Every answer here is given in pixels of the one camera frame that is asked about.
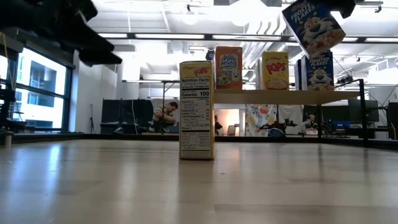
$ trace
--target wooden floor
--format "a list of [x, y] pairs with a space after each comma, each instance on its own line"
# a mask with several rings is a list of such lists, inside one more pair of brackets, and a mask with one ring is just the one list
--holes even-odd
[[398, 222], [398, 154], [316, 144], [65, 141], [0, 149], [1, 224]]

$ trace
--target ceiling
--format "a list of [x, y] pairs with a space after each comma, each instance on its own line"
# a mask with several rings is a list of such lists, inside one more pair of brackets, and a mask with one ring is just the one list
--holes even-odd
[[[260, 0], [240, 0], [231, 6], [213, 6], [213, 0], [94, 0], [99, 10], [97, 17], [89, 21], [89, 26], [97, 32], [172, 32], [172, 33], [199, 33], [199, 34], [258, 34], [261, 24], [272, 26], [277, 20], [280, 8], [271, 8], [262, 5]], [[347, 35], [398, 35], [398, 1], [384, 0], [382, 11], [375, 13], [376, 6], [357, 6], [351, 17], [341, 24]], [[167, 53], [167, 44], [164, 40], [112, 40], [113, 44], [132, 44], [136, 53], [140, 55], [144, 75], [151, 73], [170, 73], [178, 69], [178, 62], [184, 60], [203, 60], [205, 52], [188, 51], [186, 55], [175, 56]], [[278, 50], [281, 44], [267, 46], [257, 44], [249, 48], [249, 44], [242, 42], [215, 42], [189, 41], [187, 46], [202, 46], [215, 48], [219, 45], [233, 45], [247, 47], [251, 52], [254, 49]], [[284, 47], [290, 58], [301, 52], [300, 47], [288, 45]], [[352, 69], [354, 75], [366, 75], [366, 69], [373, 62], [383, 60], [388, 55], [398, 55], [398, 45], [392, 44], [340, 44], [332, 48], [335, 60], [335, 74], [341, 75], [344, 70]], [[246, 60], [257, 60], [260, 55], [246, 57]]]

